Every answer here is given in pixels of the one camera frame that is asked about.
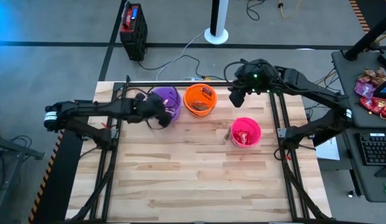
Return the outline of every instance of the white stand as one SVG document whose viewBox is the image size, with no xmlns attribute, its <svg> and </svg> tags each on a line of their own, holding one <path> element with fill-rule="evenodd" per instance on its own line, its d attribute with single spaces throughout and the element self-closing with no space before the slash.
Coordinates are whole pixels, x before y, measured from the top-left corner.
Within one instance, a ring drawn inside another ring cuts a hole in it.
<svg viewBox="0 0 386 224">
<path fill-rule="evenodd" d="M 224 28 L 228 5 L 229 0 L 213 0 L 212 2 L 211 27 L 204 33 L 206 41 L 211 44 L 223 44 L 229 38 L 229 33 Z"/>
</svg>

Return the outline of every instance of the butcher block tabletop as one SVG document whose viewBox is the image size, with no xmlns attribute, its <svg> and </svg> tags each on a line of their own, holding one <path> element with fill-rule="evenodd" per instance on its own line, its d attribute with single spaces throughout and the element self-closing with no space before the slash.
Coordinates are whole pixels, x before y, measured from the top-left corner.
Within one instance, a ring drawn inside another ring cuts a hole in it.
<svg viewBox="0 0 386 224">
<path fill-rule="evenodd" d="M 99 82 L 94 100 L 111 101 L 114 82 Z M 183 96 L 185 87 L 177 87 Z M 108 222 L 269 222 L 290 221 L 269 94 L 247 95 L 240 108 L 229 101 L 226 87 L 214 87 L 218 102 L 204 118 L 196 118 L 182 104 L 176 123 L 161 130 L 146 123 L 122 123 Z M 138 92 L 131 90 L 127 97 Z M 281 109 L 277 99 L 280 119 Z M 300 96 L 285 95 L 292 126 L 307 123 Z M 225 141 L 239 117 L 256 120 L 262 128 L 260 143 L 239 149 Z M 91 117 L 89 124 L 103 128 L 107 117 Z M 304 139 L 302 145 L 313 147 Z M 96 145 L 86 141 L 84 153 Z M 303 185 L 323 213 L 331 216 L 316 153 L 296 150 Z M 101 151 L 83 156 L 76 171 L 67 217 L 76 215 L 94 190 Z M 99 198 L 101 215 L 103 195 Z M 302 217 L 294 191 L 298 216 Z"/>
</svg>

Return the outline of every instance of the keyboard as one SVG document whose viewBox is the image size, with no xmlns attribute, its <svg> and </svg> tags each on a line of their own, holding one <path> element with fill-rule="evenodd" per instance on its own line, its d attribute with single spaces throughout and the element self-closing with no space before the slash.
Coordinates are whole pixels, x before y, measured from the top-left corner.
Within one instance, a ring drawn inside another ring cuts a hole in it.
<svg viewBox="0 0 386 224">
<path fill-rule="evenodd" d="M 355 134 L 365 166 L 386 166 L 386 136 Z"/>
</svg>

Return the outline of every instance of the black battery box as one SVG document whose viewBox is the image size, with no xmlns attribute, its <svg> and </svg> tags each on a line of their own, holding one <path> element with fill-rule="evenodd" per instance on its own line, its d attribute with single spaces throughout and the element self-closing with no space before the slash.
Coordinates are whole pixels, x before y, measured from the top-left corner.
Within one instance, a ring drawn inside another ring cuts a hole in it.
<svg viewBox="0 0 386 224">
<path fill-rule="evenodd" d="M 131 4 L 129 1 L 125 3 L 119 38 L 130 60 L 144 59 L 147 24 L 140 4 Z"/>
</svg>

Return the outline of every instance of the orange bucket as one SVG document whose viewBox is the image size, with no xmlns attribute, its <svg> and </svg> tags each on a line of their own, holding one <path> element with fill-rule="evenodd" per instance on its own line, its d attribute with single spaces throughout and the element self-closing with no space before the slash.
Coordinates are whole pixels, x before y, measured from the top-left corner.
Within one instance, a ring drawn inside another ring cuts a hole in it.
<svg viewBox="0 0 386 224">
<path fill-rule="evenodd" d="M 186 89 L 183 102 L 186 108 L 196 117 L 208 115 L 216 105 L 218 97 L 209 85 L 195 84 Z"/>
</svg>

